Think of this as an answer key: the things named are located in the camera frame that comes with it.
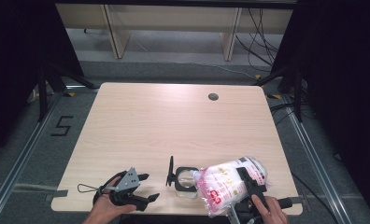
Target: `wooden table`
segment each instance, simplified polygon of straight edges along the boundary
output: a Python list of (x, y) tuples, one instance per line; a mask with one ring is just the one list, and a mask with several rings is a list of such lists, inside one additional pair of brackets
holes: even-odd
[[(210, 100), (210, 93), (219, 99)], [(170, 156), (174, 171), (251, 156), (266, 168), (273, 184), (265, 195), (298, 196), (260, 87), (105, 83), (58, 188), (68, 194), (54, 198), (51, 207), (88, 212), (94, 192), (79, 193), (78, 184), (99, 187), (117, 172), (135, 167), (139, 174), (149, 174), (135, 194), (160, 193), (142, 214), (207, 215), (200, 194), (179, 198), (174, 185), (165, 186)], [(302, 210), (295, 204), (285, 212), (299, 215)]]

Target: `gray carpet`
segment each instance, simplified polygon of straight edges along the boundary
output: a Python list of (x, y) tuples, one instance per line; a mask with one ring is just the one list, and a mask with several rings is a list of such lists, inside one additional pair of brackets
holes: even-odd
[[(250, 77), (218, 67), (198, 64), (81, 62), (81, 66), (86, 78), (95, 84), (116, 81), (249, 85), (255, 82), (251, 77), (257, 74), (265, 77), (268, 74), (253, 70), (248, 66), (224, 66), (224, 68), (248, 73)], [(67, 78), (64, 81), (67, 85), (78, 85)], [(263, 87), (265, 93), (277, 94), (278, 83), (279, 78), (266, 84)], [(17, 187), (0, 215), (0, 223), (81, 223), (87, 216), (85, 213), (53, 212), (50, 209), (50, 196), (53, 193), (52, 189), (60, 183), (95, 95), (96, 91), (77, 89), (73, 97), (63, 97), (57, 104)], [(267, 101), (270, 106), (283, 104), (283, 101), (279, 99), (268, 99)], [(351, 181), (346, 168), (333, 157), (334, 149), (324, 135), (319, 121), (307, 105), (302, 107), (302, 113), (309, 137), (353, 222), (369, 224), (370, 211)], [(52, 136), (52, 134), (64, 132), (63, 129), (56, 128), (61, 116), (72, 116), (72, 119), (62, 121), (62, 124), (69, 125), (71, 128), (66, 136)], [(5, 180), (11, 166), (31, 135), (36, 126), (37, 117), (38, 102), (36, 101), (24, 109), (11, 136), (0, 148), (0, 183)], [(277, 131), (291, 170), (327, 203), (285, 109), (279, 110), (274, 115), (274, 120), (277, 122)], [(291, 223), (334, 223), (327, 210), (311, 195), (309, 190), (305, 189), (304, 185), (296, 179), (294, 181), (300, 195), (303, 190), (305, 191), (311, 212), (304, 209), (301, 216), (290, 217)]]

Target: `human hand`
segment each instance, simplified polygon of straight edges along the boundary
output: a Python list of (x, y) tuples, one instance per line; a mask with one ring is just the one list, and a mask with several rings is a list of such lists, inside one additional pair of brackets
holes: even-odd
[(251, 199), (255, 206), (257, 207), (258, 211), (261, 214), (264, 224), (289, 224), (290, 221), (288, 220), (287, 214), (283, 213), (278, 204), (278, 199), (273, 197), (264, 197), (266, 200), (267, 207), (266, 208), (261, 199), (253, 194)]
[[(120, 176), (116, 177), (108, 185), (113, 186), (120, 178)], [(83, 224), (106, 224), (121, 214), (130, 213), (136, 210), (136, 206), (133, 204), (126, 204), (123, 206), (113, 204), (109, 199), (109, 193), (110, 189), (104, 190), (103, 194), (95, 202), (92, 207), (92, 211), (87, 216)]]

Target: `plastic bag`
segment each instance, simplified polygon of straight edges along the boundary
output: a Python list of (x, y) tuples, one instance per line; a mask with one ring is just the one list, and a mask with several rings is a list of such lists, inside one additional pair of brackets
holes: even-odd
[(236, 170), (239, 167), (245, 167), (249, 176), (256, 180), (258, 185), (266, 183), (265, 169), (260, 162), (251, 157), (242, 157), (200, 171), (191, 171), (195, 186), (203, 195), (209, 217), (220, 214), (231, 204), (249, 196), (246, 185)]

